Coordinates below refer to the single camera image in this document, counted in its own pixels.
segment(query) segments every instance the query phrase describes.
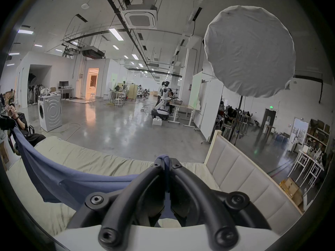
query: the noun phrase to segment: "polished floor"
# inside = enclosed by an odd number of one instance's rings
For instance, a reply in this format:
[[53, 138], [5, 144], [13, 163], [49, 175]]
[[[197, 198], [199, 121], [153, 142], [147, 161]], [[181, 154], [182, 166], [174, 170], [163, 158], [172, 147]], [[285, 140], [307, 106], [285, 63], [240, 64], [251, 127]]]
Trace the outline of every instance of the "polished floor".
[[85, 148], [144, 161], [154, 161], [157, 156], [168, 154], [180, 162], [203, 163], [209, 144], [200, 144], [201, 133], [166, 121], [162, 126], [152, 125], [149, 114], [156, 104], [155, 99], [126, 101], [118, 108], [102, 101], [81, 104], [63, 100], [63, 126], [49, 133], [41, 132], [37, 105], [21, 111], [36, 133], [68, 139]]
[[[63, 126], [51, 132], [40, 128], [37, 105], [21, 110], [28, 124], [35, 132], [45, 136], [57, 136], [79, 146], [107, 154], [154, 161], [161, 154], [168, 154], [180, 162], [205, 161], [209, 144], [200, 144], [204, 140], [200, 131], [185, 127], [188, 121], [179, 119], [180, 125], [164, 121], [162, 126], [152, 125], [151, 108], [156, 97], [145, 101], [126, 101], [123, 107], [116, 108], [107, 102], [95, 101], [86, 104], [62, 101]], [[247, 133], [236, 140], [236, 147], [262, 168], [276, 183], [287, 178], [297, 153], [286, 151], [283, 145], [266, 138], [259, 128], [248, 127]], [[290, 177], [295, 180], [299, 170]], [[308, 181], [302, 186], [308, 189]], [[318, 191], [318, 186], [308, 192], [308, 202]]]

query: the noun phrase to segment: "door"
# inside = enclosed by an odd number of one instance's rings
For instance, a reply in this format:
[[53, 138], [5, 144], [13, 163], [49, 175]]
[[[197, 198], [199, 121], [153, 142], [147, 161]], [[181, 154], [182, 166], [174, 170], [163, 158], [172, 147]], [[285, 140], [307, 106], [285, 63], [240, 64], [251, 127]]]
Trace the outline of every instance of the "door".
[[273, 122], [274, 122], [274, 118], [276, 117], [276, 111], [271, 111], [269, 109], [265, 109], [265, 113], [264, 113], [264, 117], [263, 117], [261, 129], [264, 128], [265, 122], [266, 122], [268, 116], [270, 116], [270, 125], [272, 126]]

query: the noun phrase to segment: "lit doorway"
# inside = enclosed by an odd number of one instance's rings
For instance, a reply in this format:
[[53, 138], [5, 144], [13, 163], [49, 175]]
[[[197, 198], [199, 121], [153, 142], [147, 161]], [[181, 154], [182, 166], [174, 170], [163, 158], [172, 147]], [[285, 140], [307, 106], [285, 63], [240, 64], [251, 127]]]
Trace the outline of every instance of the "lit doorway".
[[86, 81], [86, 99], [90, 99], [91, 94], [96, 94], [96, 82], [98, 80], [99, 68], [89, 68]]

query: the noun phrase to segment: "white robot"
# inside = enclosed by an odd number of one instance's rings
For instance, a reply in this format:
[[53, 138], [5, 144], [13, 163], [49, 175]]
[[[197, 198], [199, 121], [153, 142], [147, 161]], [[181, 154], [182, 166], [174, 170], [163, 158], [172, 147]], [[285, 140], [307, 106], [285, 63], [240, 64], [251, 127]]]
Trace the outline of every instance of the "white robot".
[[162, 120], [167, 120], [169, 117], [169, 111], [165, 110], [166, 104], [171, 100], [171, 98], [169, 98], [169, 90], [168, 90], [168, 86], [169, 86], [170, 82], [169, 81], [165, 81], [164, 85], [161, 89], [161, 101], [160, 103], [158, 103], [151, 111], [151, 115], [152, 118], [156, 118], [156, 116], [158, 116], [159, 118], [161, 118]]

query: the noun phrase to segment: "ceiling pipe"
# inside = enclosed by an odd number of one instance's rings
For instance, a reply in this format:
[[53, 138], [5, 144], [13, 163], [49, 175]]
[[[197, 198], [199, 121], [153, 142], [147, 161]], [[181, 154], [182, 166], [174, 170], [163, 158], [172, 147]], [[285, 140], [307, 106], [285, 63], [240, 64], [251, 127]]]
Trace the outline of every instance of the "ceiling pipe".
[[113, 0], [107, 0], [107, 1], [108, 1], [108, 3], [111, 5], [111, 8], [114, 10], [114, 13], [117, 15], [118, 19], [120, 20], [122, 26], [124, 27], [125, 31], [127, 32], [129, 38], [130, 38], [131, 41], [133, 42], [133, 44], [134, 44], [134, 46], [136, 47], [137, 51], [138, 51], [139, 54], [141, 55], [141, 57], [142, 57], [142, 59], [143, 59], [143, 62], [144, 62], [144, 64], [146, 65], [146, 67], [148, 68], [148, 71], [149, 71], [149, 66], [148, 66], [148, 64], [147, 64], [147, 62], [146, 62], [146, 59], [144, 58], [142, 52], [141, 52], [140, 49], [138, 48], [138, 46], [137, 46], [135, 40], [134, 40], [133, 37], [131, 36], [131, 33], [130, 33], [128, 27], [127, 27], [127, 24], [125, 23], [125, 21], [124, 21], [123, 18], [122, 18], [122, 15], [121, 15], [121, 13], [120, 13], [120, 10], [115, 6]]

